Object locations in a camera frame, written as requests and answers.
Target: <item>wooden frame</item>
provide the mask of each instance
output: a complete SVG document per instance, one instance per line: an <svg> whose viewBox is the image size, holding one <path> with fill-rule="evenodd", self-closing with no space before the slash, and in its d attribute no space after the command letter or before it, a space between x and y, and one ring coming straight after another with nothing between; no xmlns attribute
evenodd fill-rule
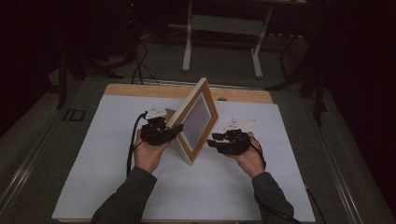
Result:
<svg viewBox="0 0 396 224"><path fill-rule="evenodd" d="M209 85L203 77L167 123L168 127L183 123L177 141L188 164L194 162L218 117Z"/></svg>

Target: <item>white paper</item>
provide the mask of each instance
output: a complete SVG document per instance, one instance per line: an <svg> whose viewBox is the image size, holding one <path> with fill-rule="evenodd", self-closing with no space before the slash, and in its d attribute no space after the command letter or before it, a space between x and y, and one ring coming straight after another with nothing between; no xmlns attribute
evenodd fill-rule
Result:
<svg viewBox="0 0 396 224"><path fill-rule="evenodd" d="M154 106L175 109L182 103L181 99L105 95L52 218L91 218L125 179L136 118ZM261 143L267 161L266 171L272 174L294 206L294 217L314 222L312 207L277 105L216 102L216 108L219 119L213 133L223 133L223 126L232 118L258 121L242 131L254 132ZM145 123L142 120L138 127ZM158 181L148 199L144 220L261 220L250 177L234 160L207 144L194 164L188 165L174 141L163 153L153 174Z"/></svg>

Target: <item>gray floor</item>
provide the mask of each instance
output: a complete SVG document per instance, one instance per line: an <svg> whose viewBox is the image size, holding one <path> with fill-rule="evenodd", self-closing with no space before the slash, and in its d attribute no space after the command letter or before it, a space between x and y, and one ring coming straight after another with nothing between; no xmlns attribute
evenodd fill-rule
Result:
<svg viewBox="0 0 396 224"><path fill-rule="evenodd" d="M207 77L210 84L248 89L263 89L284 80L278 57L286 40L281 37L270 36L264 40L260 58L265 75L257 79L248 48L230 47L218 39L213 43L198 34L192 47L191 70L183 73L184 47L179 44L182 36L174 35L166 43L143 41L148 48L145 63L156 71L159 80L193 83ZM299 40L287 52L288 71L299 62L305 47ZM139 47L139 55L144 55L143 46ZM64 110L55 109L56 95L46 94L0 139L0 192L7 190L29 152L39 151L36 163L30 166L33 171L23 179L26 181L23 188L15 192L14 198L9 198L8 209L3 210L3 215L7 215L1 216L1 223L59 223L50 217L106 85L131 82L134 68L135 64L131 64L117 72L125 76L123 80L100 77L94 72L84 82L71 80L69 101ZM142 71L143 77L149 76L147 70ZM155 84L148 79L144 82ZM324 104L328 111L322 113L323 127L319 128L312 117L313 99L299 96L300 85L271 94L279 105L303 179L327 223L395 223L331 93L325 92ZM85 110L85 119L63 121L68 108ZM318 209L313 201L311 203L316 223L323 223Z"/></svg>

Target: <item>person's right hand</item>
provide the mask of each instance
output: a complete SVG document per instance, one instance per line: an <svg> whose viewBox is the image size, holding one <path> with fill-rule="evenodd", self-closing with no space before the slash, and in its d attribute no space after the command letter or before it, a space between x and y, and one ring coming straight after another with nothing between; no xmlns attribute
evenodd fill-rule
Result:
<svg viewBox="0 0 396 224"><path fill-rule="evenodd" d="M250 143L259 150L262 150L254 138L253 133L247 133L250 137ZM236 160L238 165L247 173L251 178L265 172L264 165L262 164L262 156L253 148L249 147L248 150L241 155L225 155Z"/></svg>

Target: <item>person's left hand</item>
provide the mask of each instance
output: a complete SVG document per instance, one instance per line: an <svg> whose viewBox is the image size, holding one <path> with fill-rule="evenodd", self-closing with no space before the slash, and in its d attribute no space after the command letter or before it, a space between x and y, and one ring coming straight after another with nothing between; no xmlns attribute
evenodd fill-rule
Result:
<svg viewBox="0 0 396 224"><path fill-rule="evenodd" d="M140 129L136 132L136 140L134 141L135 147L137 144L142 142L142 139L140 138L140 132ZM149 143L143 141L134 150L134 165L152 174L152 172L154 172L160 163L161 155L170 145L171 142L167 142L159 146L152 146Z"/></svg>

